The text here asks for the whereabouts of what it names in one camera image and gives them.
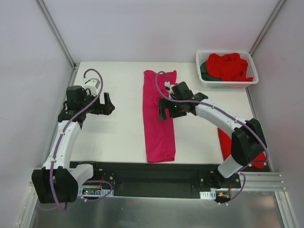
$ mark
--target folded pink cloth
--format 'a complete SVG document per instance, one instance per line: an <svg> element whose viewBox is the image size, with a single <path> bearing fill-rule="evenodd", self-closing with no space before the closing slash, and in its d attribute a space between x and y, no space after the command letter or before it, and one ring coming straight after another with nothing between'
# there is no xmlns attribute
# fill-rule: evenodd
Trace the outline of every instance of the folded pink cloth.
<svg viewBox="0 0 304 228"><path fill-rule="evenodd" d="M167 75L171 84L174 84L176 71L168 72ZM142 114L147 161L149 163L171 162L174 161L176 152L173 119L169 117L169 112L167 112L167 120L158 120L158 100L163 97L156 88L155 76L154 71L146 70L144 72ZM160 74L158 85L161 91L169 96L169 93L164 89L165 81L165 75Z"/></svg>

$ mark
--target metal frame edge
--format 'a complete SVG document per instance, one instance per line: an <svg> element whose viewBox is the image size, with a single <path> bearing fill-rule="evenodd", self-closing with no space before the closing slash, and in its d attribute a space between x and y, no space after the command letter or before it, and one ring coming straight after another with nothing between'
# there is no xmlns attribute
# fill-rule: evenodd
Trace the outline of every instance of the metal frame edge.
<svg viewBox="0 0 304 228"><path fill-rule="evenodd" d="M252 47L249 51L251 56L254 55L255 51L257 50L260 43L264 39L266 33L269 31L270 27L273 25L274 21L276 20L277 16L281 12L281 10L282 10L282 8L283 8L283 6L285 5L286 2L287 2L287 0L278 0L277 4L275 5L274 9L270 13L266 23L264 24L262 30L258 34L255 42L253 43L253 45L252 45Z"/></svg>
<svg viewBox="0 0 304 228"><path fill-rule="evenodd" d="M45 17L50 29L52 30L61 50L63 51L64 55L66 56L66 59L68 60L69 64L71 65L71 67L75 67L75 62L74 62L69 50L67 49L67 46L66 46L64 40L62 39L62 36L60 35L60 32L50 14L50 12L48 11L48 8L47 8L45 2L43 0L35 0L35 1L38 4L43 16Z"/></svg>

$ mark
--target white connector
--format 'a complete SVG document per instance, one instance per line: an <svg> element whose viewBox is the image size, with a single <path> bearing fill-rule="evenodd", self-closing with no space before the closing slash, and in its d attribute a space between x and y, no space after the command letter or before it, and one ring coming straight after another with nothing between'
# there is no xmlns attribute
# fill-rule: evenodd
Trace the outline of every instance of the white connector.
<svg viewBox="0 0 304 228"><path fill-rule="evenodd" d="M84 78L83 81L85 82L85 89L89 89L93 96L97 96L100 86L100 80L97 78Z"/></svg>

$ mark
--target cable clip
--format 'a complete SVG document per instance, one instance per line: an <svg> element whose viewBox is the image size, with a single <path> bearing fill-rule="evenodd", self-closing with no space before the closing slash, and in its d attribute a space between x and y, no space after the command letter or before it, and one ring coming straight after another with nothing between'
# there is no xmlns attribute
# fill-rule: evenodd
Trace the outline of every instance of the cable clip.
<svg viewBox="0 0 304 228"><path fill-rule="evenodd" d="M170 82L165 82L165 90L170 91L171 85Z"/></svg>

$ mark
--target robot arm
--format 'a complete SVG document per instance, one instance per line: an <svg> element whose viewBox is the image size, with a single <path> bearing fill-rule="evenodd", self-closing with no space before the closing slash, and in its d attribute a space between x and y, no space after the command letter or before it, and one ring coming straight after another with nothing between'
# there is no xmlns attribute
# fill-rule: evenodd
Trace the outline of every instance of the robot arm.
<svg viewBox="0 0 304 228"><path fill-rule="evenodd" d="M222 129L232 140L231 155L216 170L204 178L204 182L210 187L221 188L235 172L249 165L264 151L263 146L255 136L244 126L249 127L266 145L258 120L253 118L247 121L222 111L206 95L202 93L194 95L185 82L177 85L170 85L166 82L165 88L169 91L171 100L165 98L159 100L159 120L167 119L165 109L169 110L172 118L192 113Z"/></svg>
<svg viewBox="0 0 304 228"><path fill-rule="evenodd" d="M40 203L55 202L50 186L52 163L54 163L52 181L59 202L74 202L77 199L79 186L92 177L100 179L99 169L94 167L94 162L83 162L72 171L69 169L74 143L86 119L86 114L109 115L115 109L108 93L104 93L105 104L100 104L99 99L93 102L98 95L97 90L100 87L98 79L85 78L84 81L84 88L75 85L66 89L67 99L58 115L55 143L42 169L34 170L32 173L33 185ZM90 106L75 118L75 115L88 105Z"/></svg>

